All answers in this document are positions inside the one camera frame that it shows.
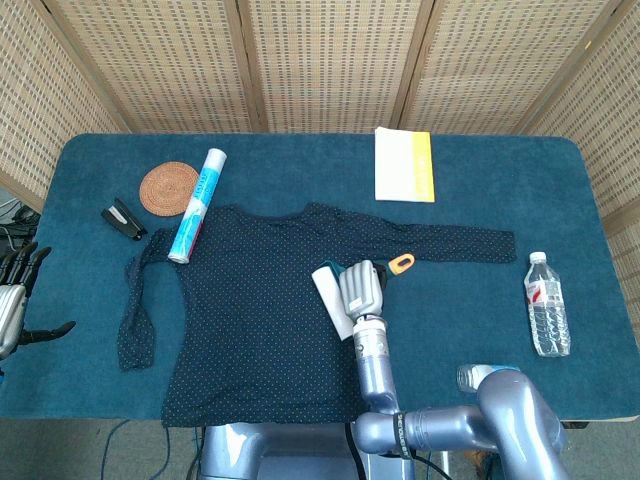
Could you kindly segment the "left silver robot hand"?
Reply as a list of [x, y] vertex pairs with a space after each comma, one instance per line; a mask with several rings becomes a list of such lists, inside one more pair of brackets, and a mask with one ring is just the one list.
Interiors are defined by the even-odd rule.
[[24, 319], [28, 302], [43, 260], [51, 247], [37, 250], [32, 242], [1, 259], [1, 359], [13, 354], [19, 346], [49, 342], [67, 335], [75, 321], [53, 330], [26, 330]]

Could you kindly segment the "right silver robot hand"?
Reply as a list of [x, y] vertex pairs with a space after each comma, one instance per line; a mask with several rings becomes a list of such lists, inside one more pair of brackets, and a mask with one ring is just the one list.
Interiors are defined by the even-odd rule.
[[371, 260], [346, 268], [338, 279], [346, 315], [354, 321], [365, 316], [380, 316], [383, 310], [383, 287], [378, 269]]

